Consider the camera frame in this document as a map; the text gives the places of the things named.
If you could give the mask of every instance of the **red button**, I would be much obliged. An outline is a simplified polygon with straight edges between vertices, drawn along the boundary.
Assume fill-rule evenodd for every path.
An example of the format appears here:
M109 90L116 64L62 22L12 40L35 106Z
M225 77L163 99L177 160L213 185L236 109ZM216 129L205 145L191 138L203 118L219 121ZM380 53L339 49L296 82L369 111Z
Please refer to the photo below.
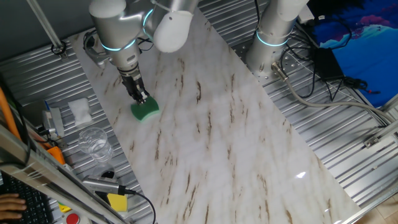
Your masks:
M67 224L78 224L80 222L80 218L78 215L72 213L67 217Z

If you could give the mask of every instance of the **aluminum platform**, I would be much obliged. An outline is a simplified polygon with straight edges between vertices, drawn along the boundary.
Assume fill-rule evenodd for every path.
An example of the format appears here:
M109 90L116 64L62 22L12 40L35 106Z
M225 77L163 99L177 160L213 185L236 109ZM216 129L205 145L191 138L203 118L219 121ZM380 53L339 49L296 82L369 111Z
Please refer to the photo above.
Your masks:
M267 2L259 1L263 9ZM200 1L199 8L214 28L239 55L244 55L254 32L257 16L253 1ZM114 151L110 164L114 166L121 184L140 191L140 185L113 133L109 121L81 68L80 62L66 40L68 60L42 47L27 54L0 63L12 92L21 104L35 100L46 100L50 107L59 107L65 128L62 148L66 161L74 168L79 178L91 174L97 163L77 147L77 128L68 102L88 98L94 123L90 127L103 128ZM299 93L305 94L311 87L312 74L305 67L310 65L296 62L287 54L286 72ZM360 206L377 199L384 186L398 176L398 146L393 136L384 138L371 148L365 140L380 131L378 120L361 108L339 106L335 108L309 108L296 102L286 85L277 76L259 80L277 107L306 140L315 154L322 160L332 175ZM331 83L335 91L338 83ZM317 80L312 102L327 102L325 84ZM341 89L335 101L361 101L352 90ZM55 222L60 223L61 213L56 201L50 200ZM129 197L128 217L136 223L150 223L152 213L149 204L139 197Z

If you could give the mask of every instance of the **yellow object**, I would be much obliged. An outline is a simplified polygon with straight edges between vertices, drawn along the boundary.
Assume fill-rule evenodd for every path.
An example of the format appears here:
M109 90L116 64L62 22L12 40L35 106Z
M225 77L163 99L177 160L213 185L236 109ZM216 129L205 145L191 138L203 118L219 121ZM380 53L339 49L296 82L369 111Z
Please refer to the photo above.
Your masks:
M111 207L117 212L127 211L127 197L125 195L108 194Z
M70 210L72 210L70 207L63 205L62 203L58 202L58 205L60 207L61 212L65 213L65 212L69 212Z
M14 117L12 116L10 106L8 105L6 96L4 95L4 92L0 88L0 107L2 109L2 113L4 114L4 117L6 119L8 129L10 132L15 135L19 140L21 140L21 137L19 136L19 132L17 129L17 126L14 121Z

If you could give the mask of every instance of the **human hand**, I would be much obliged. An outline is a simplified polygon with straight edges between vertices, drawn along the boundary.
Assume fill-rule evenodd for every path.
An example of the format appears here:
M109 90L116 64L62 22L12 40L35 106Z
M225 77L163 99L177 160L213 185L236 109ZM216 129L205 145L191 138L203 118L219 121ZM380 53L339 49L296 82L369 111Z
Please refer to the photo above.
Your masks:
M20 213L13 212L26 209L25 200L18 198L18 196L18 194L0 195L0 220L18 219L22 217Z

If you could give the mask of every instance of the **black box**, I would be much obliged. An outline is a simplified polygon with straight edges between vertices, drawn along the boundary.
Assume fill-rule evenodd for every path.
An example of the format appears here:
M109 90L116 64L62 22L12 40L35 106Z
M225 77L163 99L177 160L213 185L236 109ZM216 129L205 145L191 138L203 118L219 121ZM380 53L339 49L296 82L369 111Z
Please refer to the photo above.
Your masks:
M345 77L332 49L316 49L314 63L316 72L324 82L340 80Z

